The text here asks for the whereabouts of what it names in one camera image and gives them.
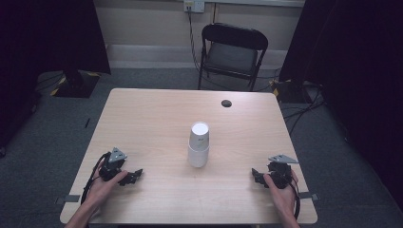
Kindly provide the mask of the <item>person's left hand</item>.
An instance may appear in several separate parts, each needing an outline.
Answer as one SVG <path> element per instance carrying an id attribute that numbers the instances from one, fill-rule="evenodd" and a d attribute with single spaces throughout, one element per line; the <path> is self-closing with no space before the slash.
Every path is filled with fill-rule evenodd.
<path id="1" fill-rule="evenodd" d="M 112 189 L 128 174 L 126 170 L 118 173 L 114 178 L 108 181 L 102 179 L 95 180 L 86 196 L 85 204 L 94 208 L 100 207 L 110 195 Z"/>

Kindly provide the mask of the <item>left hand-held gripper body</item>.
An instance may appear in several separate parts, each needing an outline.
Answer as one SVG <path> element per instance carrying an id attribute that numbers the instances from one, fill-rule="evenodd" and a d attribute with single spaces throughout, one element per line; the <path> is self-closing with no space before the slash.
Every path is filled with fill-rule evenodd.
<path id="1" fill-rule="evenodd" d="M 99 170 L 99 175 L 103 181 L 110 181 L 118 173 L 121 172 L 121 167 L 125 163 L 127 154 L 119 148 L 114 147 L 111 152 L 107 152 L 104 163 Z"/>

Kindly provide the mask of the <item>person's right hand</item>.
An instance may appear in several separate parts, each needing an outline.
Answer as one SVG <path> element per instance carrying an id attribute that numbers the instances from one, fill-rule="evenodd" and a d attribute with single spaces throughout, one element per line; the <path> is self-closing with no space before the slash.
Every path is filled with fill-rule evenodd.
<path id="1" fill-rule="evenodd" d="M 297 189 L 297 176 L 294 171 L 292 171 L 292 182 L 289 186 L 284 189 L 278 189 L 274 184 L 272 178 L 268 174 L 263 175 L 266 184 L 269 186 L 270 193 L 272 195 L 273 203 L 277 208 L 280 215 L 294 215 L 294 208 L 296 204 L 296 193 Z"/>

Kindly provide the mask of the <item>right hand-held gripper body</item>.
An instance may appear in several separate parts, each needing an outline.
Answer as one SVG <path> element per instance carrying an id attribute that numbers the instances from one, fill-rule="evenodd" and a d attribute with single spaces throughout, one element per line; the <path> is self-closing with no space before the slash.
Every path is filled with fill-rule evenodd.
<path id="1" fill-rule="evenodd" d="M 291 163 L 298 163 L 298 160 L 286 155 L 276 155 L 269 157 L 268 164 L 269 176 L 272 178 L 275 186 L 284 189 L 292 181 Z"/>

